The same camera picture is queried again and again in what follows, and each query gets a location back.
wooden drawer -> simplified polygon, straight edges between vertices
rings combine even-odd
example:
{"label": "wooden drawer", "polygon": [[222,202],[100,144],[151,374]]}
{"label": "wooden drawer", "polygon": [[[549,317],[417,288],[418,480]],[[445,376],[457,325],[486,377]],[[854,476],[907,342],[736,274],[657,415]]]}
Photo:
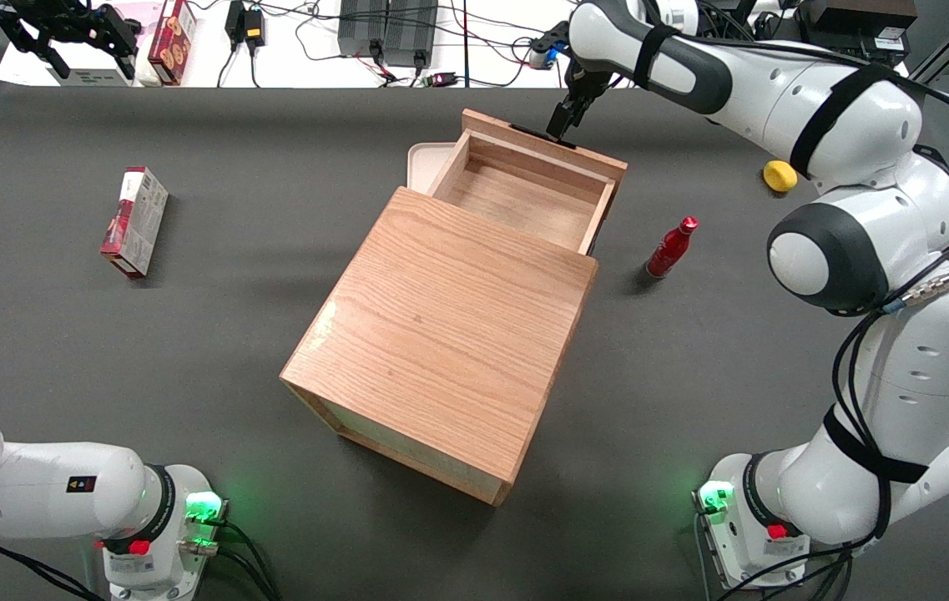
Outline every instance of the wooden drawer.
{"label": "wooden drawer", "polygon": [[626,164],[467,110],[429,195],[588,255]]}
{"label": "wooden drawer", "polygon": [[523,137],[538,140],[466,129],[436,198],[399,188],[280,374],[338,434],[492,505],[538,426],[618,183]]}

red button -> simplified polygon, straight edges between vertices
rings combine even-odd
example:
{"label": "red button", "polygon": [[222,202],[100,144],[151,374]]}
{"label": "red button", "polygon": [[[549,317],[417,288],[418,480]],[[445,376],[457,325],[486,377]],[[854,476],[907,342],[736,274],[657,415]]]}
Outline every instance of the red button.
{"label": "red button", "polygon": [[767,528],[767,536],[771,537],[771,540],[779,540],[790,536],[790,533],[786,532],[786,528],[782,524],[771,524]]}
{"label": "red button", "polygon": [[134,540],[129,544],[130,555],[147,555],[151,543],[146,540]]}

white tray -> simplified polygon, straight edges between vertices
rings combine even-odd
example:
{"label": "white tray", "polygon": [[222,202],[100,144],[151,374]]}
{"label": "white tray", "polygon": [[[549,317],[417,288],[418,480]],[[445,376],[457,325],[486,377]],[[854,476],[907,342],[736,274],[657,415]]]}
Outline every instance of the white tray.
{"label": "white tray", "polygon": [[406,186],[417,193],[427,193],[454,148],[455,142],[421,142],[413,145],[408,151]]}

yellow object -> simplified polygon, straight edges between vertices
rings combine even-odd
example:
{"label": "yellow object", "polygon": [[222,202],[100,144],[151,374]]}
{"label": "yellow object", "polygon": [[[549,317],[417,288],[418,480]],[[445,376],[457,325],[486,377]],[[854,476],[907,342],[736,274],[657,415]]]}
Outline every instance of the yellow object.
{"label": "yellow object", "polygon": [[797,171],[784,160],[771,160],[764,166],[764,182],[776,193],[787,193],[797,186]]}

power adapter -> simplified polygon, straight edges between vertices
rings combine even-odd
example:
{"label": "power adapter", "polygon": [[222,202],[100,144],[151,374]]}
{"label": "power adapter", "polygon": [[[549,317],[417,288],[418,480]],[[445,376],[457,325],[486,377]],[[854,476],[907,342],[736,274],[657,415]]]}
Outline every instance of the power adapter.
{"label": "power adapter", "polygon": [[231,0],[230,12],[225,17],[225,34],[230,38],[230,50],[245,40],[245,3],[244,0]]}
{"label": "power adapter", "polygon": [[253,54],[257,48],[267,45],[263,27],[263,12],[258,8],[245,11],[245,44],[248,44],[248,49]]}

